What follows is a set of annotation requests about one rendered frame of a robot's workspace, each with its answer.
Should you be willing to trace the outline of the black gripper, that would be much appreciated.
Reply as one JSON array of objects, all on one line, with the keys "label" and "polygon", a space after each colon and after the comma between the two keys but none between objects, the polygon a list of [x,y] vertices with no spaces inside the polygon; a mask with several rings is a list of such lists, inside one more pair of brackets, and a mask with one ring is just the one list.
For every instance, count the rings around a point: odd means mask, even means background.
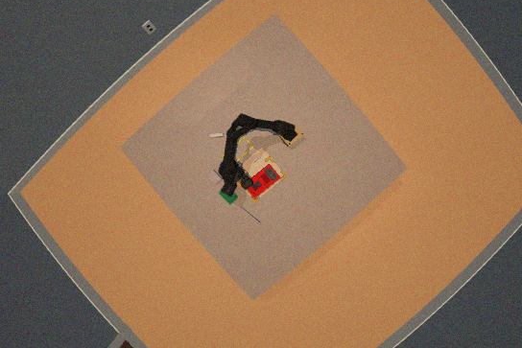
[{"label": "black gripper", "polygon": [[[236,167],[238,166],[238,163],[234,160],[234,166],[235,166],[235,169]],[[244,172],[242,172],[243,174],[243,177],[241,178],[241,186],[244,188],[244,190],[247,190],[252,184],[253,184],[253,181],[249,178],[248,175],[245,175]]]}]

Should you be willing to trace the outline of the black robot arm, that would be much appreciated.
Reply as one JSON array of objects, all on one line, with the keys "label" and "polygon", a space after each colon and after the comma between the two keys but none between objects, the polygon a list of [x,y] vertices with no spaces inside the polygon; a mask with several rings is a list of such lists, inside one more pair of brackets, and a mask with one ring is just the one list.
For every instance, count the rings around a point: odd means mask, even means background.
[{"label": "black robot arm", "polygon": [[[236,130],[238,126],[242,128]],[[220,191],[222,194],[232,197],[237,187],[236,182],[240,181],[243,177],[243,169],[238,166],[235,169],[234,166],[237,140],[240,136],[255,128],[272,129],[274,132],[282,134],[283,137],[290,142],[297,136],[295,131],[296,126],[293,124],[280,120],[267,121],[255,119],[241,113],[232,122],[230,129],[226,132],[224,159],[218,170],[218,174],[224,180],[224,186]]]}]

